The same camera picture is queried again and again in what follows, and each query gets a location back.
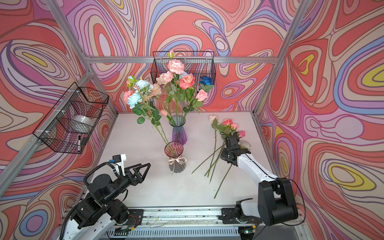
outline glass vase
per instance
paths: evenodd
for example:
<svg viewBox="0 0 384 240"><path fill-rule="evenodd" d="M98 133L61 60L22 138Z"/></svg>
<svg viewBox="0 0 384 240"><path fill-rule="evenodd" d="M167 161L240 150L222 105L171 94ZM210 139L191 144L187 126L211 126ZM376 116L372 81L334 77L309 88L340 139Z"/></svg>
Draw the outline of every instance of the glass vase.
<svg viewBox="0 0 384 240"><path fill-rule="evenodd" d="M164 152L169 157L169 169L173 172L182 172L185 169L186 159L181 156L184 147L179 142L170 142L166 145Z"/></svg>
<svg viewBox="0 0 384 240"><path fill-rule="evenodd" d="M181 115L172 116L172 119L175 121L175 125L169 121L169 124L173 127L172 132L172 141L179 142L182 145L187 143L187 134L184 130L185 119Z"/></svg>

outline black wire mesh basket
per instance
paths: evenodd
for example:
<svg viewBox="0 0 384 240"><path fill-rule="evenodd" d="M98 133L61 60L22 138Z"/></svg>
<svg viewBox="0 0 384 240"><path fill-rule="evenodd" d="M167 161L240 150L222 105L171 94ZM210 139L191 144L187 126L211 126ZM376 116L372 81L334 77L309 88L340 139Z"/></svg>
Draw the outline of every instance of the black wire mesh basket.
<svg viewBox="0 0 384 240"><path fill-rule="evenodd" d="M77 87L48 127L42 131L36 127L33 134L54 152L81 154L108 100L107 94L94 88Z"/></svg>
<svg viewBox="0 0 384 240"><path fill-rule="evenodd" d="M171 60L167 51L154 51L153 64L151 68L152 82L156 82L156 78L162 73L168 71L167 64ZM181 61L185 68L184 72L195 76L196 90L199 90L201 77L209 77L212 84L216 80L216 66L214 63L215 53L213 51L175 51L174 58Z"/></svg>

